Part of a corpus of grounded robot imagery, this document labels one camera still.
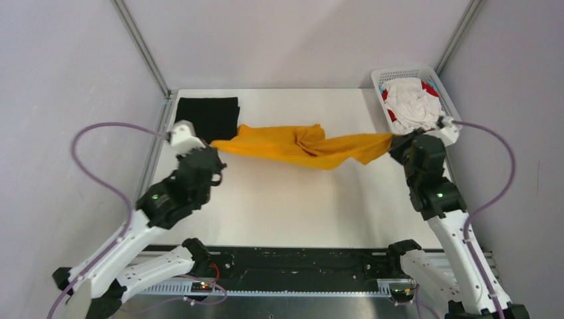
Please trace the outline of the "yellow t shirt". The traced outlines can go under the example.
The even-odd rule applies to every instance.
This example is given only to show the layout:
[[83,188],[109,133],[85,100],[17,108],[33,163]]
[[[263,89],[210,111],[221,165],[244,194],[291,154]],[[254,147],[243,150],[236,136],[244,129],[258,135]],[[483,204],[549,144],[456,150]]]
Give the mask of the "yellow t shirt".
[[280,161],[301,167],[331,170],[352,158],[362,165],[383,156],[394,134],[352,134],[327,138],[320,124],[253,128],[241,125],[230,140],[215,140],[219,151]]

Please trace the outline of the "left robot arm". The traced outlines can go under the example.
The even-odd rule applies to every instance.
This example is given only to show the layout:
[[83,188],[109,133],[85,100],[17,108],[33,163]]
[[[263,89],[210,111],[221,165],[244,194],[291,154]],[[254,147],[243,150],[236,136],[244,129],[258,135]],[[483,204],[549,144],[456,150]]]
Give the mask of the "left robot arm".
[[221,183],[225,167],[210,146],[179,155],[177,169],[139,198],[128,220],[91,259],[53,273],[58,288],[70,297],[90,283],[84,318],[109,318],[148,287],[174,276],[203,276],[209,270],[209,251],[197,238],[148,262],[130,263],[154,239],[210,200],[211,188]]

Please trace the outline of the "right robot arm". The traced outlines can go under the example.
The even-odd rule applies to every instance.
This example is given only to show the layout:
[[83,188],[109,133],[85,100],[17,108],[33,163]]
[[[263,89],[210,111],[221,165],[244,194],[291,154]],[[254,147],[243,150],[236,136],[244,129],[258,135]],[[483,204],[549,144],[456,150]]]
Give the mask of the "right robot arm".
[[417,129],[392,137],[390,156],[402,165],[410,201],[439,240],[452,269],[445,275],[413,240],[389,245],[387,271],[408,275],[436,301],[448,305],[445,318],[529,318],[493,274],[475,246],[470,215],[457,186],[444,175],[446,147],[456,143],[457,127]]

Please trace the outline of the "folded black t shirt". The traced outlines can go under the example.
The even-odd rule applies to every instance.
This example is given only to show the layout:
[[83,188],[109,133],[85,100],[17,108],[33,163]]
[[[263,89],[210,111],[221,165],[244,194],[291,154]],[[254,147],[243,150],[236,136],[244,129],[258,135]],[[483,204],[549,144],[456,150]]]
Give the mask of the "folded black t shirt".
[[238,97],[180,98],[174,122],[191,122],[196,136],[210,144],[236,137],[239,112]]

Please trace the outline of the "white plastic basket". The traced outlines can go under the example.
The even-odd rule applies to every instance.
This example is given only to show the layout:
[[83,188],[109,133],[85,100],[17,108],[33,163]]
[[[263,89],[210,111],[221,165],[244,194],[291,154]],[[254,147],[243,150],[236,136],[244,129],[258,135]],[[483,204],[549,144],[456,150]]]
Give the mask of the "white plastic basket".
[[371,73],[376,98],[394,134],[434,128],[440,116],[460,120],[436,72],[428,66],[380,68]]

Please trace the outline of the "left controller board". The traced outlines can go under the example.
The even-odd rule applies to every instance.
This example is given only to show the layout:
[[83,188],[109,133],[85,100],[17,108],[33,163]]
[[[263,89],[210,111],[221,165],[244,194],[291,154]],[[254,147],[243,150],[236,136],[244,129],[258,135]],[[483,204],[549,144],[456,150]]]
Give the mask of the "left controller board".
[[190,292],[191,293],[199,293],[199,294],[205,294],[205,293],[211,293],[213,292],[213,285],[210,285],[206,282],[202,282],[202,281],[194,281],[191,284],[190,287]]

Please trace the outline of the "controller board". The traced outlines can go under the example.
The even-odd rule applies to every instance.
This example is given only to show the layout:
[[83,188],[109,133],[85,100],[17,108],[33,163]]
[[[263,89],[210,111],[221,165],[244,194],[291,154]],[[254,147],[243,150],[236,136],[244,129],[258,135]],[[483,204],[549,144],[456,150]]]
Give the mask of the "controller board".
[[213,292],[213,285],[210,285],[206,282],[202,282],[202,281],[194,281],[191,284],[190,287],[190,292],[191,293],[199,293],[199,294],[205,294],[205,293],[211,293]]
[[415,290],[413,288],[391,288],[390,300],[395,304],[412,304]]

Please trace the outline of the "right controller board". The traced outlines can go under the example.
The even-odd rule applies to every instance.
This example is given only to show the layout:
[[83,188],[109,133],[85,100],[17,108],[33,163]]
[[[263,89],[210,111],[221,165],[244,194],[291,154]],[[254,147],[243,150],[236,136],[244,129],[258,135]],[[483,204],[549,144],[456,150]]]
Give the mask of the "right controller board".
[[395,304],[412,304],[415,290],[413,288],[391,288],[390,300]]

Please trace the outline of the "aluminium frame rail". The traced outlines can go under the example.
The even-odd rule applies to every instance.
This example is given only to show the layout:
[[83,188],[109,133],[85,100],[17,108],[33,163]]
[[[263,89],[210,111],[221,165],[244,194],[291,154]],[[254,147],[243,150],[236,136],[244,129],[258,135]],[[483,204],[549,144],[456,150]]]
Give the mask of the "aluminium frame rail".
[[188,296],[384,296],[410,298],[416,281],[400,270],[399,258],[385,249],[211,246],[209,257],[190,272],[175,270],[149,281],[130,263],[109,290],[127,300],[141,293]]

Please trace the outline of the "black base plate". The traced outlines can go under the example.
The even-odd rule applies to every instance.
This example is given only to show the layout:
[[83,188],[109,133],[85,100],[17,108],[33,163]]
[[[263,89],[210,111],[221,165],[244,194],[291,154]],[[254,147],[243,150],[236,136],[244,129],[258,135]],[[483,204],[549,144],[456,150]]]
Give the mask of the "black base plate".
[[407,279],[388,249],[209,246],[209,261],[189,272],[230,292],[376,292]]

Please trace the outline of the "left corner aluminium post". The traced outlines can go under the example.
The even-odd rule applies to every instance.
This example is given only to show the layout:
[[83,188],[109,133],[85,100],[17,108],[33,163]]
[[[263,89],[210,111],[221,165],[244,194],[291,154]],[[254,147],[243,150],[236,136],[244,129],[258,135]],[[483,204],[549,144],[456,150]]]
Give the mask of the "left corner aluminium post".
[[156,60],[150,52],[150,48],[147,45],[127,3],[124,0],[111,0],[110,2],[114,6],[117,15],[122,21],[122,24],[129,34],[134,46],[138,50],[141,59],[148,68],[148,71],[154,79],[159,91],[165,99],[168,99],[171,95],[171,89],[167,85]]

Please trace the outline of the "corner aluminium post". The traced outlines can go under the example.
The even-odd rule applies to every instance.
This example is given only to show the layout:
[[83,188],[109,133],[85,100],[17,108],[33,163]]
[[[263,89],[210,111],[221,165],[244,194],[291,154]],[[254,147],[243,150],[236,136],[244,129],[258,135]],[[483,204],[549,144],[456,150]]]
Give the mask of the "corner aluminium post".
[[457,48],[462,43],[462,40],[466,36],[466,33],[470,30],[471,26],[474,24],[474,21],[480,14],[485,3],[486,1],[484,0],[468,1],[468,4],[464,9],[464,12],[462,13],[462,16],[458,21],[458,24],[456,25],[450,39],[448,40],[447,45],[444,48],[439,61],[434,67],[434,71],[436,72],[437,75],[442,74],[446,65],[449,63],[452,55],[455,53]]
[[122,21],[122,24],[129,34],[134,46],[138,50],[141,59],[148,68],[148,71],[154,79],[159,91],[165,99],[168,99],[171,95],[171,89],[167,85],[156,60],[150,52],[150,48],[147,45],[127,3],[124,0],[111,0],[110,2],[114,6],[117,15]]

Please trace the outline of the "right corner aluminium post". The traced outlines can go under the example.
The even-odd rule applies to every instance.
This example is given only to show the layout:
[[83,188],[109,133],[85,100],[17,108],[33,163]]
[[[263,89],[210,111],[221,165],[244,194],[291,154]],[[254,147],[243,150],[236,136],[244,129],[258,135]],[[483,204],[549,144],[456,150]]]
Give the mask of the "right corner aluminium post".
[[474,21],[480,14],[485,3],[486,1],[484,0],[468,1],[468,4],[464,9],[464,12],[462,13],[462,16],[458,21],[458,24],[456,25],[450,39],[448,40],[447,45],[444,48],[439,61],[434,67],[434,71],[436,72],[437,75],[442,74],[446,65],[449,63],[452,55],[455,53],[457,48],[462,43],[462,40],[466,36],[466,33],[470,30],[471,26],[474,24]]

